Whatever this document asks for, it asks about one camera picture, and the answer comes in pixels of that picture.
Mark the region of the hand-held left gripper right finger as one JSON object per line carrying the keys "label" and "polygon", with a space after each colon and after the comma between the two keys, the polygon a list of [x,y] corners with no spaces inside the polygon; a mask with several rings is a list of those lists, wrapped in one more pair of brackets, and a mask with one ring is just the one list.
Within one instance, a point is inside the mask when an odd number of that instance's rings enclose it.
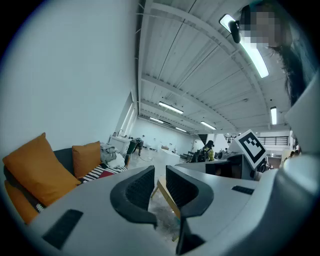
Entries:
{"label": "hand-held left gripper right finger", "polygon": [[166,166],[166,188],[180,212],[180,231],[176,254],[182,255],[205,243],[193,234],[187,218],[201,216],[211,205],[214,192],[209,185],[197,180],[174,166]]}

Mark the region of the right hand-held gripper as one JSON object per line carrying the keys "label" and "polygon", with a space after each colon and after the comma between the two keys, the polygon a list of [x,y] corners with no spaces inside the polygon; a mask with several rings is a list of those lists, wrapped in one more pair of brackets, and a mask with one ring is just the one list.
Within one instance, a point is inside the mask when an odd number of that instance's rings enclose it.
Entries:
{"label": "right hand-held gripper", "polygon": [[219,156],[213,163],[179,163],[175,166],[234,179],[255,179],[259,169],[266,169],[267,150],[250,129],[234,138]]}

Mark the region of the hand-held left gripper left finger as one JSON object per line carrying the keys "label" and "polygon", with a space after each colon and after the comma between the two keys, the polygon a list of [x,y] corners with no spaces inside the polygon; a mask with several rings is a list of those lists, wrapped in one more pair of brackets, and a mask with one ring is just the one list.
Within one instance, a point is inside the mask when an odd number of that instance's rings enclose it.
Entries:
{"label": "hand-held left gripper left finger", "polygon": [[139,173],[117,183],[110,192],[110,203],[124,219],[135,224],[156,224],[156,216],[148,211],[155,188],[155,167],[148,166]]}

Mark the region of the dark sofa with orange seat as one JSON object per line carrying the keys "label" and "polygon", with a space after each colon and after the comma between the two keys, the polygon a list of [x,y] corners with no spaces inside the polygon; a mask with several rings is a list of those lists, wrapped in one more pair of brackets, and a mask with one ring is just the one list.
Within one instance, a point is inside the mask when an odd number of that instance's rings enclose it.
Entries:
{"label": "dark sofa with orange seat", "polygon": [[[63,167],[75,176],[72,148],[56,150],[54,154]],[[28,226],[46,206],[24,188],[6,166],[3,167],[3,173],[5,190],[24,224]]]}

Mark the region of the white counter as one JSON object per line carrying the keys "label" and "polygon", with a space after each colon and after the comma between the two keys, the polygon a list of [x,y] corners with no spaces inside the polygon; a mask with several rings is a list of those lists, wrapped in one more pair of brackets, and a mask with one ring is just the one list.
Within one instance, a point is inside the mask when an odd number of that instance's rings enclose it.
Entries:
{"label": "white counter", "polygon": [[180,163],[181,157],[167,149],[159,148],[156,154],[159,162],[165,166],[175,166]]}

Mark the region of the black and white patterned blanket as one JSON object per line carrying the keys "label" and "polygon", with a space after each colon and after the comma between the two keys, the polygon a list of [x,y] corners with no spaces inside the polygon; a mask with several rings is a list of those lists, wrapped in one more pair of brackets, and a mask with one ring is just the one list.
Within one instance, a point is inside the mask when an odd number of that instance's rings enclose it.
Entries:
{"label": "black and white patterned blanket", "polygon": [[126,165],[124,167],[120,167],[120,168],[110,168],[106,164],[101,163],[100,165],[95,167],[93,170],[91,170],[88,174],[86,174],[84,177],[79,178],[78,180],[80,181],[81,184],[84,184],[84,183],[99,179],[99,176],[104,171],[109,171],[109,172],[112,172],[116,175],[116,174],[125,172],[127,170],[128,170],[128,168]]}

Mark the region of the oval wooden table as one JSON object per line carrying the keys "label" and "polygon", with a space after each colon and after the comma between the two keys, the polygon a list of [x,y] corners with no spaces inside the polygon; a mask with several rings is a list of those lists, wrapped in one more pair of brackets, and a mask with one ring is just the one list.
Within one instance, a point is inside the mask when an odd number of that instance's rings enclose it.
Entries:
{"label": "oval wooden table", "polygon": [[177,242],[180,232],[180,210],[166,186],[166,178],[159,176],[150,197],[149,209],[159,220],[159,232],[166,240]]}

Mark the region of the white crumpled cloth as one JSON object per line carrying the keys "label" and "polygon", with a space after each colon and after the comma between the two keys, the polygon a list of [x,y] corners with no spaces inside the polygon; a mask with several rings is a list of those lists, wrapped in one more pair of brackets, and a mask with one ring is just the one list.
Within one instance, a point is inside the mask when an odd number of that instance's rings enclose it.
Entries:
{"label": "white crumpled cloth", "polygon": [[109,168],[122,168],[125,164],[125,159],[120,153],[115,154],[116,158],[107,163]]}

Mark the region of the grey crumpled cloth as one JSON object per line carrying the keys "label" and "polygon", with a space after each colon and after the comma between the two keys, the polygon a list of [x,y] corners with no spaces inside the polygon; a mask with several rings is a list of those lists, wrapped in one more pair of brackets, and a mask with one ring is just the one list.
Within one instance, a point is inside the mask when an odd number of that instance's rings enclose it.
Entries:
{"label": "grey crumpled cloth", "polygon": [[100,160],[107,164],[117,158],[118,149],[108,143],[100,143]]}

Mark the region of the orange cushion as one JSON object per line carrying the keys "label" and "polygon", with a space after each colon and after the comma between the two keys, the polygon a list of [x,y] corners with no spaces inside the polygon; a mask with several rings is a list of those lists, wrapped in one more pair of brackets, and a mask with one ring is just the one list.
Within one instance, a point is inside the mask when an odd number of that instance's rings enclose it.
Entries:
{"label": "orange cushion", "polygon": [[77,179],[83,178],[95,167],[101,164],[100,141],[86,145],[72,146],[72,160],[74,175]]}
{"label": "orange cushion", "polygon": [[2,159],[15,179],[48,207],[81,184],[57,159],[42,133]]}

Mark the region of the white cabinet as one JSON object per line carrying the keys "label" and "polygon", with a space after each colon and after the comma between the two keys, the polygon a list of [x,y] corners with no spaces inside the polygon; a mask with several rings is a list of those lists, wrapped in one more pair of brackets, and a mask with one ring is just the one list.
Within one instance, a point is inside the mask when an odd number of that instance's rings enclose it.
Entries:
{"label": "white cabinet", "polygon": [[122,136],[113,136],[109,137],[108,144],[112,145],[113,147],[117,148],[117,150],[122,153],[126,154],[130,145],[130,139],[124,138]]}

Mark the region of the black tripod stand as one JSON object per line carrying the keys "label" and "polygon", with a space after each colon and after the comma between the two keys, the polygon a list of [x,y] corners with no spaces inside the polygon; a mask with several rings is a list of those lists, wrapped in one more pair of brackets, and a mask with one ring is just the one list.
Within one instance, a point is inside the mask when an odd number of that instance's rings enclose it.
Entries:
{"label": "black tripod stand", "polygon": [[141,138],[136,138],[135,139],[135,142],[136,142],[136,145],[135,145],[135,148],[133,150],[133,153],[138,150],[138,155],[140,156],[141,155],[141,150],[143,148],[143,140]]}

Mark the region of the black railing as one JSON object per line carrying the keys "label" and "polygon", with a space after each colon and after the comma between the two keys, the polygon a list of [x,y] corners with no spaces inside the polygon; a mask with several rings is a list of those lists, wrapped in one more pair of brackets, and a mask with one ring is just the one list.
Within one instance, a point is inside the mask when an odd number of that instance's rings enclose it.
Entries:
{"label": "black railing", "polygon": [[259,141],[267,146],[289,146],[290,139],[288,136],[259,136]]}

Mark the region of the person's light striped shirt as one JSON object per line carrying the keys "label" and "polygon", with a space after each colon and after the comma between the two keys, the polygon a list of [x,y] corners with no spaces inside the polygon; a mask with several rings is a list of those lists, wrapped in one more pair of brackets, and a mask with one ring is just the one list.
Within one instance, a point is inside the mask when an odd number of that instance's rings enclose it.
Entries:
{"label": "person's light striped shirt", "polygon": [[301,150],[320,155],[320,68],[285,115]]}

